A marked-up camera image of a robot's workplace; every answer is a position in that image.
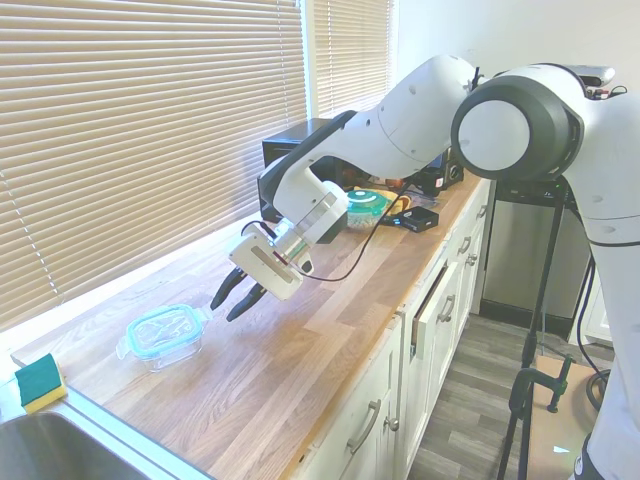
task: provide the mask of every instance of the butcher block countertop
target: butcher block countertop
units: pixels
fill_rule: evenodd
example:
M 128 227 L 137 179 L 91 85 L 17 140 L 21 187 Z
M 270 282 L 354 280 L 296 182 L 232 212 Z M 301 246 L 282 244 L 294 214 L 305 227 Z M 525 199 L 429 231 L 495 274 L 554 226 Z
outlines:
M 158 306 L 208 305 L 233 268 L 227 239 L 205 242 L 13 357 L 27 364 L 53 353 L 69 386 L 218 480 L 287 478 L 480 182 L 465 177 L 438 197 L 437 228 L 380 227 L 346 280 L 307 279 L 290 300 L 267 295 L 228 323 L 253 283 L 245 280 L 216 310 L 202 351 L 159 373 L 132 355 L 119 360 L 118 341 Z M 345 273 L 365 239 L 343 232 L 314 247 L 315 274 Z

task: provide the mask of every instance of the window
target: window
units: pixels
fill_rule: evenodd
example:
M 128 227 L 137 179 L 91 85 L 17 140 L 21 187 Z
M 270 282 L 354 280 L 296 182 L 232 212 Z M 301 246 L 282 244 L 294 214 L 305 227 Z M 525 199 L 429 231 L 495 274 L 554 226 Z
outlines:
M 391 87 L 393 0 L 313 2 L 317 114 L 374 107 Z
M 295 0 L 0 4 L 0 329 L 257 210 Z

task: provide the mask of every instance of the metal handle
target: metal handle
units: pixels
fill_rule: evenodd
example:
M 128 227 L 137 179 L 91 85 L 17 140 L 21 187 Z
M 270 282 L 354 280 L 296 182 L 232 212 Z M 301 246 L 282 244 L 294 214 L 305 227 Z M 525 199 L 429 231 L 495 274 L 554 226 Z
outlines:
M 380 414 L 380 406 L 382 405 L 382 400 L 378 399 L 376 402 L 369 402 L 369 410 L 373 410 L 373 417 L 369 421 L 369 425 L 364 429 L 360 438 L 353 439 L 350 438 L 347 441 L 347 447 L 351 450 L 351 455 L 355 455 L 360 447 L 364 444 L 365 440 L 373 430 L 373 426 L 376 424 L 376 420 L 378 420 L 378 415 Z
M 442 312 L 438 314 L 437 320 L 440 322 L 450 322 L 451 321 L 451 312 L 453 312 L 453 306 L 456 304 L 456 296 L 449 295 L 447 296 L 447 300 L 444 302 L 444 307 L 442 308 Z
M 462 241 L 462 246 L 458 249 L 458 253 L 466 253 L 467 250 L 469 250 L 469 247 L 471 246 L 471 237 L 464 237 L 464 240 Z
M 477 261 L 478 256 L 475 253 L 472 253 L 467 257 L 467 265 L 469 265 L 470 267 L 473 267 Z
M 389 427 L 389 430 L 392 432 L 397 432 L 400 430 L 400 420 L 397 418 L 389 419 L 389 417 L 384 419 L 384 426 Z

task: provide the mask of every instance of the cable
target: cable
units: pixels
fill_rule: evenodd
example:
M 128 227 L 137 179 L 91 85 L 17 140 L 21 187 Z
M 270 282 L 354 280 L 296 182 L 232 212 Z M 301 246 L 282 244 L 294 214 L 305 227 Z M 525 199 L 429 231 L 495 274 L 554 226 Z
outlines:
M 364 255 L 364 250 L 367 248 L 367 245 L 369 245 L 369 242 L 371 241 L 371 239 L 373 238 L 373 234 L 376 233 L 376 230 L 378 229 L 378 227 L 380 226 L 380 222 L 382 221 L 382 219 L 391 211 L 391 209 L 395 206 L 395 204 L 397 203 L 397 201 L 400 199 L 400 197 L 402 196 L 403 193 L 405 193 L 407 191 L 407 189 L 409 188 L 409 183 L 405 183 L 402 188 L 400 189 L 400 191 L 398 192 L 398 196 L 396 197 L 396 199 L 391 202 L 391 205 L 389 205 L 389 207 L 387 207 L 387 209 L 385 210 L 385 212 L 382 214 L 382 216 L 378 219 L 378 221 L 376 222 L 376 224 L 373 227 L 373 230 L 371 230 L 371 233 L 369 233 L 369 236 L 367 237 L 367 239 L 365 240 L 364 244 L 362 245 L 362 248 L 360 248 L 360 253 L 358 254 L 358 257 L 356 258 L 356 261 L 353 263 L 353 265 L 351 265 L 351 268 L 349 269 L 349 271 L 347 273 L 345 273 L 344 275 L 342 275 L 341 277 L 338 278 L 322 278 L 322 277 L 316 277 L 313 275 L 309 275 L 307 273 L 301 272 L 300 270 L 298 270 L 298 273 L 300 275 L 302 275 L 303 277 L 306 278 L 311 278 L 312 280 L 318 280 L 320 282 L 341 282 L 342 280 L 344 280 L 345 278 L 347 278 L 349 275 L 351 275 L 351 272 L 353 272 L 356 268 L 356 266 L 358 265 L 358 263 L 360 262 L 360 259 L 362 258 L 362 255 Z
M 391 190 L 388 185 L 383 185 L 382 183 L 373 183 L 373 182 L 368 182 L 368 183 L 369 183 L 370 187 L 384 187 L 388 191 L 393 192 L 393 190 Z M 423 197 L 423 198 L 426 198 L 427 200 L 431 200 L 436 205 L 438 204 L 438 201 L 436 200 L 436 197 L 434 197 L 433 195 L 427 195 L 424 192 L 419 192 L 417 190 L 409 190 L 409 189 L 407 189 L 407 190 L 404 190 L 402 193 L 412 193 L 413 195 L 418 195 L 419 197 Z
M 587 380 L 587 398 L 589 399 L 589 402 L 591 402 L 591 405 L 593 405 L 593 408 L 597 411 L 600 411 L 602 402 L 593 394 L 593 387 L 598 387 L 600 397 L 604 397 L 604 392 L 607 388 L 607 382 L 609 381 L 609 374 L 611 373 L 611 370 L 602 370 L 600 373 L 604 380 L 600 378 L 597 373 L 591 375 L 589 380 Z
M 604 395 L 607 381 L 609 379 L 609 373 L 611 372 L 611 370 L 600 371 L 600 369 L 596 366 L 593 360 L 591 360 L 591 357 L 589 356 L 589 354 L 584 348 L 584 345 L 582 344 L 582 321 L 584 320 L 584 313 L 587 310 L 587 303 L 589 300 L 589 296 L 591 295 L 591 288 L 593 287 L 593 279 L 596 275 L 596 261 L 593 258 L 593 255 L 591 255 L 591 258 L 589 259 L 589 265 L 587 266 L 587 275 L 589 276 L 589 282 L 587 283 L 587 289 L 584 294 L 584 300 L 582 302 L 582 308 L 580 309 L 580 315 L 578 316 L 578 323 L 576 325 L 576 335 L 578 340 L 578 348 L 580 349 L 580 352 L 584 356 L 587 363 L 591 365 L 591 368 L 593 368 L 593 370 L 596 372 L 595 375 L 593 375 L 587 382 L 587 397 L 589 398 L 589 401 L 591 402 L 593 407 L 596 410 L 600 410 L 600 402 L 593 395 L 593 386 L 598 385 L 598 388 L 601 394 Z

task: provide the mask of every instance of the sponge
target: sponge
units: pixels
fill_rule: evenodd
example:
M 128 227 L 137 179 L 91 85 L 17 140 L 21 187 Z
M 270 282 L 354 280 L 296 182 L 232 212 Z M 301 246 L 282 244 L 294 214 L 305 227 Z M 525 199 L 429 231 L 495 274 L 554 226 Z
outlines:
M 58 365 L 49 353 L 16 372 L 22 406 L 31 414 L 64 397 L 64 384 Z

